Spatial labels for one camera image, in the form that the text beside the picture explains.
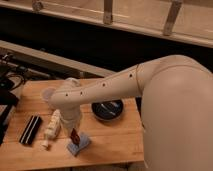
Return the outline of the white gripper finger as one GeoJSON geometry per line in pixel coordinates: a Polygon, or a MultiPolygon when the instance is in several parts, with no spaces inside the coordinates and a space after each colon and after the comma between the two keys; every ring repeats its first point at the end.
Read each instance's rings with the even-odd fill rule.
{"type": "Polygon", "coordinates": [[[70,133],[68,137],[71,139],[72,142],[74,142],[74,136],[72,135],[72,133],[70,133]]]}
{"type": "Polygon", "coordinates": [[[77,131],[78,136],[80,137],[80,133],[81,133],[80,128],[76,128],[76,131],[77,131]]]}

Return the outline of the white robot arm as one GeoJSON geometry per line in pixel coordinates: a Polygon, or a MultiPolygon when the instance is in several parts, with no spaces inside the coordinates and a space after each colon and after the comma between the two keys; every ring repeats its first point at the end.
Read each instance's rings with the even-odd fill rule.
{"type": "Polygon", "coordinates": [[[86,103],[140,97],[146,171],[213,171],[213,72],[170,55],[85,86],[67,79],[50,103],[71,130],[86,103]]]}

